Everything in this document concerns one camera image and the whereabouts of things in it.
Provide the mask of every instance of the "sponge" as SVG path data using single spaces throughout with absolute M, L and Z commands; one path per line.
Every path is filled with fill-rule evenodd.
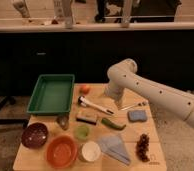
M 128 111 L 128 120 L 130 122 L 145 122 L 147 121 L 147 115 L 145 110 L 133 110 L 133 111 Z
M 94 113 L 83 113 L 79 111 L 76 115 L 77 121 L 82 121 L 93 125 L 97 124 L 97 119 L 98 119 L 97 114 Z

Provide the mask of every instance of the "orange object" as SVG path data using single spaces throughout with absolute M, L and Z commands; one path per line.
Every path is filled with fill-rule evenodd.
M 75 141 L 67 136 L 59 136 L 48 145 L 46 159 L 55 169 L 70 166 L 77 157 L 78 148 Z
M 81 86 L 80 86 L 80 93 L 82 93 L 82 94 L 88 94 L 89 93 L 89 91 L 90 91 L 90 89 L 91 89 L 91 86 L 90 85 L 88 85 L 88 84 L 82 84 Z

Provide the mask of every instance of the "brown bowl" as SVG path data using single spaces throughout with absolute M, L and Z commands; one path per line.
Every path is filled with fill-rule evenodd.
M 21 142 L 27 148 L 37 149 L 45 144 L 47 137 L 47 127 L 43 123 L 36 122 L 24 130 Z

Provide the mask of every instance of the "blue sponge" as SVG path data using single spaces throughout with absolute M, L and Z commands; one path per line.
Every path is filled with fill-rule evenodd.
M 128 111 L 128 119 L 130 122 L 145 122 L 147 121 L 147 115 L 145 110 L 133 110 L 133 111 Z

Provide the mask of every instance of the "wooden table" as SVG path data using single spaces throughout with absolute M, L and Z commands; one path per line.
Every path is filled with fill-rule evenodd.
M 34 122 L 44 123 L 49 130 L 49 137 L 46 144 L 38 149 L 32 150 L 24 147 L 22 144 L 19 147 L 15 162 L 14 170 L 15 171 L 51 171 L 52 169 L 45 160 L 45 151 L 48 143 L 55 137 L 59 135 L 70 135 L 73 137 L 73 131 L 76 126 L 84 124 L 83 122 L 77 122 L 75 119 L 78 111 L 83 111 L 84 113 L 96 113 L 99 116 L 97 125 L 87 124 L 90 128 L 89 140 L 97 140 L 103 135 L 107 134 L 121 134 L 123 141 L 125 143 L 126 149 L 131 158 L 131 164 L 129 166 L 119 162 L 116 159 L 109 157 L 108 155 L 102 153 L 100 158 L 93 163 L 87 163 L 76 159 L 75 163 L 67 169 L 71 171 L 164 171 L 167 170 L 166 162 L 164 160 L 162 148 L 160 141 L 156 132 L 154 120 L 151 115 L 149 105 L 143 107 L 136 107 L 135 109 L 143 109 L 146 111 L 148 120 L 146 122 L 136 122 L 130 123 L 127 119 L 127 111 L 118 110 L 114 101 L 109 97 L 104 95 L 104 88 L 106 84 L 91 84 L 91 91 L 86 96 L 89 100 L 93 101 L 96 104 L 105 106 L 111 109 L 115 114 L 110 116 L 104 114 L 100 111 L 97 111 L 93 108 L 84 108 L 78 106 L 77 99 L 79 97 L 79 84 L 75 84 L 74 95 L 72 108 L 70 112 L 70 125 L 67 131 L 63 131 L 60 126 L 55 122 L 55 116 L 31 116 L 29 124 Z M 136 104 L 138 102 L 147 101 L 138 94 L 126 90 L 124 92 L 122 106 L 128 106 Z M 126 128 L 123 131 L 116 131 L 109 129 L 100 122 L 100 118 L 109 117 L 112 121 L 119 124 L 127 124 Z M 148 134 L 150 137 L 149 151 L 147 155 L 150 158 L 149 162 L 140 161 L 135 153 L 136 142 L 139 140 L 141 134 Z M 84 142 L 79 142 L 76 140 L 78 146 Z

